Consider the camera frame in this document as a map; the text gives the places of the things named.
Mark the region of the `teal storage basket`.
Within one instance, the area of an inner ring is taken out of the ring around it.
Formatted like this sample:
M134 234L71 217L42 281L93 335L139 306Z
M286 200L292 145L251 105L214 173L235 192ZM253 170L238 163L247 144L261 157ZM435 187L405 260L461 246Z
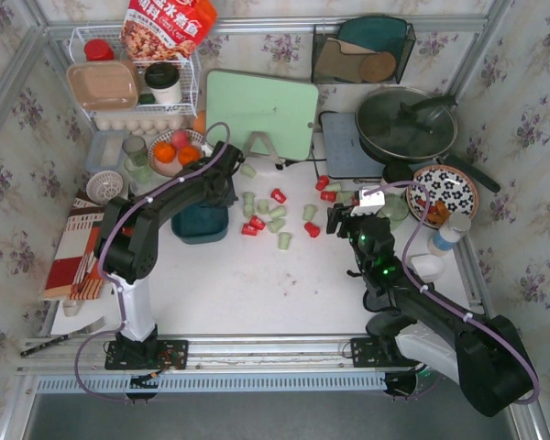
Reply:
M222 240L228 230L228 208L198 203L187 207L170 220L172 233L187 245L202 245Z

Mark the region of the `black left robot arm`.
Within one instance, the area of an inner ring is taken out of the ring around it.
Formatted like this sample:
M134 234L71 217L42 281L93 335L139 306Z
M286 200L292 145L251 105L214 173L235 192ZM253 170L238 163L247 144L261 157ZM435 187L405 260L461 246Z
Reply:
M221 204L242 161L238 148L220 141L210 157L184 166L160 187L133 201L116 197L107 203L94 254L118 301L115 343L121 366L149 368L160 353L147 281L158 260L160 228L195 204Z

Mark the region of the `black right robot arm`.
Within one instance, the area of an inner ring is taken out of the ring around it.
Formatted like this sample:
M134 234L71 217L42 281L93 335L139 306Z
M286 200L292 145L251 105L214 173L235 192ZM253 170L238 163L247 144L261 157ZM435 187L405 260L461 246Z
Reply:
M412 272L395 251L390 223L374 214L354 215L340 203L328 208L326 231L347 240L365 283L363 305L373 314L366 331L393 340L400 354L456 382L468 402L492 417L512 403L528 405L540 381L519 333L508 318L474 314ZM424 325L454 353L454 366L430 348L409 350L407 328Z

